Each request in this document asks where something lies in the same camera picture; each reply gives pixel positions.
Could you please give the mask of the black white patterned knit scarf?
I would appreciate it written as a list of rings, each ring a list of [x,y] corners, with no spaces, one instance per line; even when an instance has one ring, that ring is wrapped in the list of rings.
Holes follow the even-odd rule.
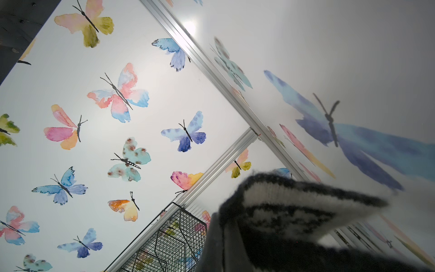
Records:
[[[271,172],[251,175],[212,215],[196,271],[427,271],[398,258],[319,243],[332,230],[388,205],[375,196]]]

